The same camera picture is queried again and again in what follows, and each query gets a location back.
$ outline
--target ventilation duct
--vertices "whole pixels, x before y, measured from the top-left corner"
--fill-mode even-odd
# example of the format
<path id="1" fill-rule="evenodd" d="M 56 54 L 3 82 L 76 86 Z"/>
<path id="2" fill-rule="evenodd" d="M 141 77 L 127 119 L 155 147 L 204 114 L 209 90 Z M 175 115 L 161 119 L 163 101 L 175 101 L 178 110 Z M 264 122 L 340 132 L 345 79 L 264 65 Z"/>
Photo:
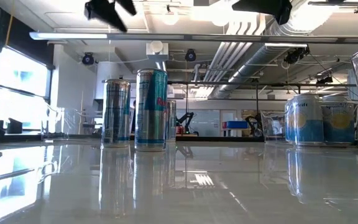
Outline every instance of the ventilation duct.
<path id="1" fill-rule="evenodd" d="M 308 35 L 317 27 L 326 22 L 331 14 L 337 9 L 337 6 L 310 6 L 310 0 L 293 0 L 290 20 L 279 26 L 274 22 L 267 30 L 265 35 L 279 36 L 302 36 Z M 229 79 L 230 82 L 245 82 L 248 77 L 264 69 L 264 67 L 247 66 L 252 64 L 268 64 L 274 61 L 282 53 L 286 52 L 288 47 L 266 47 L 264 43 L 258 44 L 256 53 L 248 59 L 245 64 Z M 212 97 L 225 98 L 231 91 L 239 85 L 220 85 L 211 93 Z"/>

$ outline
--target blue box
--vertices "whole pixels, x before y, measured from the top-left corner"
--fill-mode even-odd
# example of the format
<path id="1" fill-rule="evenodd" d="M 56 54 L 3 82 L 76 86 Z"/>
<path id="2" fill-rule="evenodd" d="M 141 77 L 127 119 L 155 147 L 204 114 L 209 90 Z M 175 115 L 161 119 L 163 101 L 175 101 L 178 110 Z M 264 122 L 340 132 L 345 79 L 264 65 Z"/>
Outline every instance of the blue box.
<path id="1" fill-rule="evenodd" d="M 226 129 L 245 129 L 248 128 L 246 121 L 227 121 Z"/>

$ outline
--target glossy table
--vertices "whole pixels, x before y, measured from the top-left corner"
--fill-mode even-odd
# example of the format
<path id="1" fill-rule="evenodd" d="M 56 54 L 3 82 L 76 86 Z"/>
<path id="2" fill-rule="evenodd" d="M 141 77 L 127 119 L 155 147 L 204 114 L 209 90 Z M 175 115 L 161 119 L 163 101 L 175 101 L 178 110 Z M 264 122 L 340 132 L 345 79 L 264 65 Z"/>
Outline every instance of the glossy table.
<path id="1" fill-rule="evenodd" d="M 0 223 L 358 223 L 358 150 L 0 144 Z"/>

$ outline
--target can label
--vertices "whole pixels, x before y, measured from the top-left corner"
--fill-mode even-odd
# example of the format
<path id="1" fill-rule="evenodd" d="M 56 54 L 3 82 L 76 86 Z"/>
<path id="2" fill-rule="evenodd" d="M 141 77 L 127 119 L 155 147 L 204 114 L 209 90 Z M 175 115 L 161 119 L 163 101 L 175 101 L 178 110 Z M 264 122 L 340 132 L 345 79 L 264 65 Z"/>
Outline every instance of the can label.
<path id="1" fill-rule="evenodd" d="M 324 139 L 327 142 L 354 142 L 353 106 L 349 103 L 323 103 Z"/>
<path id="2" fill-rule="evenodd" d="M 159 147 L 164 143 L 167 83 L 168 77 L 163 71 L 138 74 L 135 147 L 141 147 L 138 144 Z"/>
<path id="3" fill-rule="evenodd" d="M 291 103 L 288 114 L 288 138 L 295 142 L 323 142 L 323 115 L 318 101 L 305 100 Z"/>
<path id="4" fill-rule="evenodd" d="M 104 87 L 102 143 L 123 146 L 129 140 L 130 85 L 107 82 Z"/>

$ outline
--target yellow cable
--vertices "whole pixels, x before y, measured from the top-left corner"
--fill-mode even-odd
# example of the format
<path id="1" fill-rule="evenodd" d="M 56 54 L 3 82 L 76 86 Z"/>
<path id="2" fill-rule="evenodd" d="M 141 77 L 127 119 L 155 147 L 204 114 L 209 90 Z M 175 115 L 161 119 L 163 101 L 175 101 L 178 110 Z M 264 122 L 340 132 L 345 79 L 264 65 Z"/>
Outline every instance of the yellow cable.
<path id="1" fill-rule="evenodd" d="M 10 34 L 11 34 L 12 21 L 13 21 L 13 12 L 14 12 L 14 11 L 15 11 L 15 0 L 13 0 L 13 3 L 12 3 L 11 19 L 9 20 L 9 27 L 7 28 L 5 46 L 7 46 L 8 42 L 9 42 L 9 36 L 10 36 Z"/>

